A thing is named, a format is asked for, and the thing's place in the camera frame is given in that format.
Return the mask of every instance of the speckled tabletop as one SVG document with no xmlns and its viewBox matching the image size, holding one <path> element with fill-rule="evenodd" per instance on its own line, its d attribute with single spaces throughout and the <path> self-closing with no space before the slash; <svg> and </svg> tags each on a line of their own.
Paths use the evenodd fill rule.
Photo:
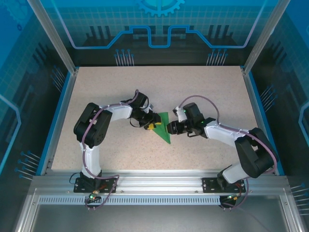
<svg viewBox="0 0 309 232">
<path fill-rule="evenodd" d="M 73 128 L 89 102 L 99 105 L 132 98 L 135 89 L 149 97 L 154 111 L 169 112 L 190 95 L 213 100 L 220 121 L 233 127 L 256 127 L 239 66 L 81 67 L 75 82 L 52 165 L 54 171 L 80 170 L 82 153 Z M 192 99 L 204 117 L 216 111 L 203 99 Z M 167 144 L 153 131 L 133 128 L 127 119 L 112 122 L 100 147 L 104 170 L 223 169 L 238 162 L 236 150 L 216 140 L 172 135 Z"/>
</svg>

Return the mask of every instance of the enclosure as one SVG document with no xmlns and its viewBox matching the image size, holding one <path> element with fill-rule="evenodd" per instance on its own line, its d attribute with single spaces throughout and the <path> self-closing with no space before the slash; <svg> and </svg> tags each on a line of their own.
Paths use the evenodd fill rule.
<svg viewBox="0 0 309 232">
<path fill-rule="evenodd" d="M 308 9 L 301 0 L 0 1 L 0 230 L 307 231 Z M 135 89 L 169 122 L 198 94 L 222 123 L 259 127 L 279 156 L 275 173 L 249 178 L 242 207 L 223 210 L 231 193 L 205 193 L 202 179 L 237 163 L 234 148 L 186 135 L 168 144 L 119 120 L 99 148 L 102 175 L 120 175 L 115 193 L 88 212 L 89 193 L 74 192 L 83 165 L 74 125 L 88 103 Z M 191 102 L 216 118 L 211 104 Z"/>
</svg>

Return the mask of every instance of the perforated metal strip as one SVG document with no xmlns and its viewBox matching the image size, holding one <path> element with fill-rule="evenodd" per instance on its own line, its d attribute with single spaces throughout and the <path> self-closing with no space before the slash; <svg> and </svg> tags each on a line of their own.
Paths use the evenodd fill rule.
<svg viewBox="0 0 309 232">
<path fill-rule="evenodd" d="M 85 196 L 40 196 L 39 204 L 83 205 Z M 219 205 L 219 196 L 111 196 L 107 205 Z"/>
</svg>

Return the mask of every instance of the green paper triangle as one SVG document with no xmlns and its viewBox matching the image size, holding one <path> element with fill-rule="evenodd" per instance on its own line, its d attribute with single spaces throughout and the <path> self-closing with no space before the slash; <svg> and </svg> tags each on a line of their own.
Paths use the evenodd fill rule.
<svg viewBox="0 0 309 232">
<path fill-rule="evenodd" d="M 155 125 L 156 128 L 153 129 L 153 131 L 159 135 L 165 142 L 170 144 L 170 134 L 168 133 L 166 129 L 166 125 L 169 123 L 169 114 L 168 112 L 159 113 L 162 124 L 161 125 Z"/>
</svg>

